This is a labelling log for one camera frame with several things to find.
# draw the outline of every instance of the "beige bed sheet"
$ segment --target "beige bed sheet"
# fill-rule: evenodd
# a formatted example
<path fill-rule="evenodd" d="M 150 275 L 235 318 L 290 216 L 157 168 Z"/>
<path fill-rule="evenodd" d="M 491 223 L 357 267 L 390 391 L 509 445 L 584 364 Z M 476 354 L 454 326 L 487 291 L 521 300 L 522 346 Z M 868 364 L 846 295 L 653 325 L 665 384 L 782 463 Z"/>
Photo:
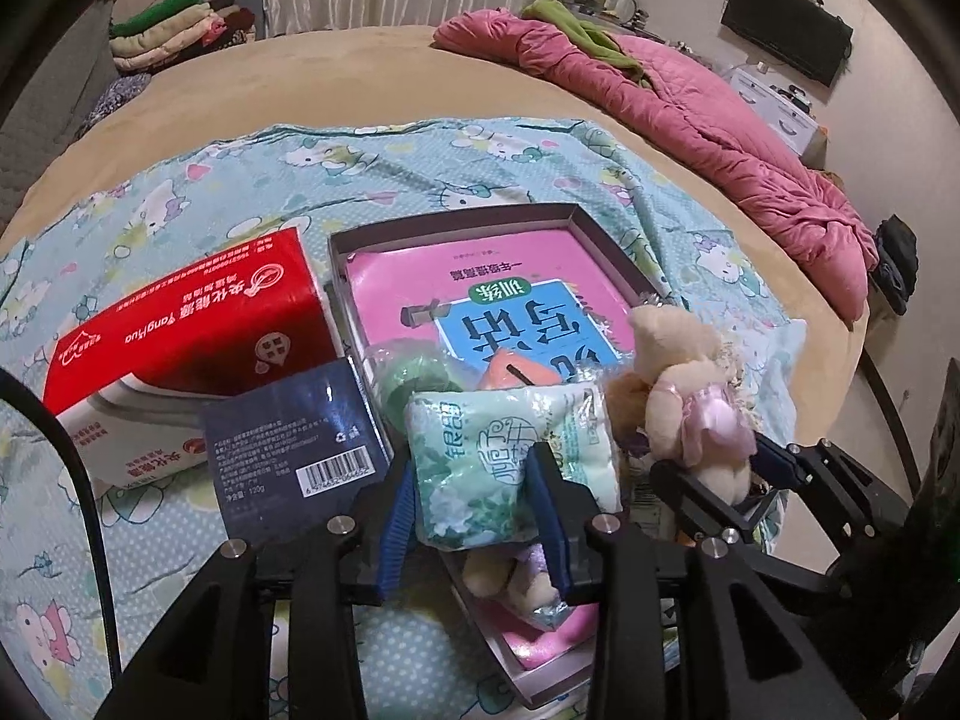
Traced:
<path fill-rule="evenodd" d="M 154 162 L 270 124 L 397 124 L 435 117 L 572 117 L 606 127 L 721 218 L 791 317 L 808 323 L 791 384 L 797 440 L 839 413 L 863 346 L 784 252 L 709 182 L 584 100 L 519 71 L 431 49 L 432 28 L 312 32 L 223 50 L 171 68 L 56 159 L 27 193 L 0 252 L 81 197 Z"/>

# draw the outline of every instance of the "pink quilt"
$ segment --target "pink quilt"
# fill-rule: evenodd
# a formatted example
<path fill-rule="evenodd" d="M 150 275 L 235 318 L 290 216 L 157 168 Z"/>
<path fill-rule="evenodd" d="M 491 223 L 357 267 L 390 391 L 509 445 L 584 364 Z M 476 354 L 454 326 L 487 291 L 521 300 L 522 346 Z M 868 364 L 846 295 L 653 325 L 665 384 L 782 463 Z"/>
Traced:
<path fill-rule="evenodd" d="M 599 105 L 712 181 L 803 269 L 842 319 L 863 313 L 877 250 L 842 191 L 804 167 L 723 79 L 687 56 L 617 35 L 654 91 L 574 47 L 550 23 L 479 10 L 450 19 L 443 49 L 520 67 Z"/>

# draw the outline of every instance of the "green blanket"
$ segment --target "green blanket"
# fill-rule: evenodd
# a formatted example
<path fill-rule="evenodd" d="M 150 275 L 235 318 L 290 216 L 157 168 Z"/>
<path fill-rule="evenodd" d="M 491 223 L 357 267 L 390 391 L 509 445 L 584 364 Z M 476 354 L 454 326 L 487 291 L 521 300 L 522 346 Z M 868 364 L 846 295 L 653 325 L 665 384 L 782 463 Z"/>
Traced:
<path fill-rule="evenodd" d="M 181 10 L 191 5 L 199 4 L 200 0 L 164 0 L 151 5 L 146 10 L 121 23 L 110 26 L 110 37 L 133 37 L 141 32 L 156 26 L 162 20 L 175 16 Z"/>
<path fill-rule="evenodd" d="M 558 0 L 534 0 L 520 13 L 522 18 L 552 23 L 570 43 L 586 55 L 592 56 L 611 67 L 624 71 L 627 77 L 635 79 L 641 86 L 651 86 L 644 76 L 643 66 L 634 57 L 627 56 L 610 35 L 603 32 L 599 25 L 578 19 L 562 2 Z"/>

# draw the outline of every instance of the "light blue blanket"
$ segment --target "light blue blanket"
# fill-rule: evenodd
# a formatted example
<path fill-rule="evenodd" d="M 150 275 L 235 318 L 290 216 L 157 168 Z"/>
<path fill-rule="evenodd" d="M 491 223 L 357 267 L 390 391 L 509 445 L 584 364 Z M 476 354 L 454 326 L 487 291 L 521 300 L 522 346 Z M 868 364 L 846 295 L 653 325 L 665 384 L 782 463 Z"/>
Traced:
<path fill-rule="evenodd" d="M 786 317 L 730 230 L 606 131 L 581 121 L 278 125 L 158 163 L 83 199 L 0 261 L 0 365 L 39 394 L 63 333 L 152 280 L 268 230 L 296 225 L 325 280 L 326 241 L 337 230 L 544 201 L 579 203 L 672 300 L 736 333 L 764 432 L 791 440 L 787 383 L 803 322 Z M 88 718 L 109 676 L 75 494 L 28 424 L 4 410 L 0 425 L 0 640 L 54 720 Z M 126 493 L 112 490 L 100 506 L 126 661 L 224 539 L 224 528 L 203 467 Z M 776 530 L 776 519 L 771 524 Z M 512 703 L 435 556 L 412 560 L 397 600 L 357 613 L 371 718 L 580 716 L 582 692 L 537 713 Z M 277 715 L 286 707 L 284 625 L 278 615 Z"/>

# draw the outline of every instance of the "television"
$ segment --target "television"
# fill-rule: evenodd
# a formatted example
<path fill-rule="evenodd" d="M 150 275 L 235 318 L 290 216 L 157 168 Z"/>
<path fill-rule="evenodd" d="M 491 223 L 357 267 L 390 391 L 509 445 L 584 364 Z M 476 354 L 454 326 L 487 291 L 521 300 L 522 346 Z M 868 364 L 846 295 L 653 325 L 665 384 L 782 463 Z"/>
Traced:
<path fill-rule="evenodd" d="M 824 86 L 850 56 L 850 28 L 812 0 L 727 0 L 722 25 Z"/>

